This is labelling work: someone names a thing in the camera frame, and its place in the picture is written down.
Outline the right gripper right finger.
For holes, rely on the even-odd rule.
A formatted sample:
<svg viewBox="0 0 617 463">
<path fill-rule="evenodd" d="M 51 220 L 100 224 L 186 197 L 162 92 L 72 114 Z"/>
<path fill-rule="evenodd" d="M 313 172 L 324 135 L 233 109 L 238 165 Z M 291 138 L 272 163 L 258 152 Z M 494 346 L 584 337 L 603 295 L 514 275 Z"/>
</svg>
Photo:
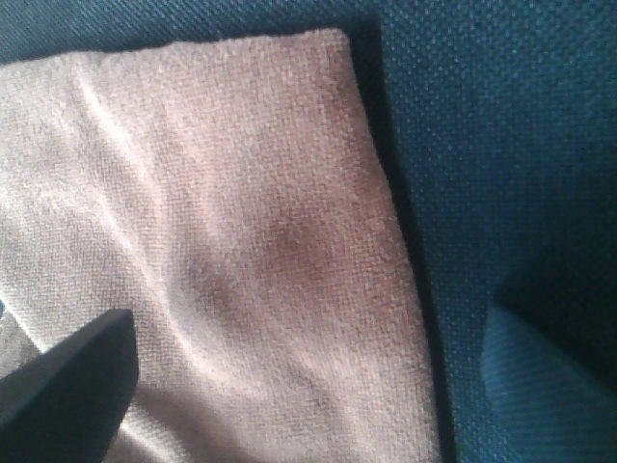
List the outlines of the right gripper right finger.
<svg viewBox="0 0 617 463">
<path fill-rule="evenodd" d="M 489 309 L 481 377 L 517 462 L 613 462 L 616 394 L 519 316 Z"/>
</svg>

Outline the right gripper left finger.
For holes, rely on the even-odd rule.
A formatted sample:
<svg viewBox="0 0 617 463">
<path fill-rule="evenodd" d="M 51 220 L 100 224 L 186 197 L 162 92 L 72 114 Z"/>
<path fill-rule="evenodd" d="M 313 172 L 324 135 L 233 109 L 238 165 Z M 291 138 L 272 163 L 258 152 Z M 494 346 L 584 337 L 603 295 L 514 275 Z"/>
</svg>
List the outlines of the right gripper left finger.
<svg viewBox="0 0 617 463">
<path fill-rule="evenodd" d="M 102 461 L 138 377 L 132 312 L 98 316 L 2 378 L 2 461 Z"/>
</svg>

